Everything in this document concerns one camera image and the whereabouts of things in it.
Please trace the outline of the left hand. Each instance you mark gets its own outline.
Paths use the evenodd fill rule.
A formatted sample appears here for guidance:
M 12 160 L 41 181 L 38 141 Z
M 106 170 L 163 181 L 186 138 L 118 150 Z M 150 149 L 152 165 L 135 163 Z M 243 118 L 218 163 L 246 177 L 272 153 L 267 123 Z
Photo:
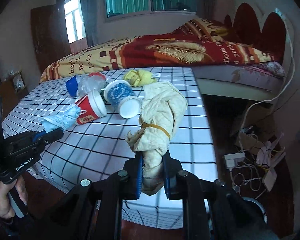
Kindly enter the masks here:
M 10 219 L 15 216 L 15 211 L 10 205 L 8 193 L 13 188 L 17 189 L 19 198 L 27 204 L 28 193 L 25 187 L 25 180 L 20 176 L 13 183 L 5 185 L 0 181 L 0 217 L 3 219 Z

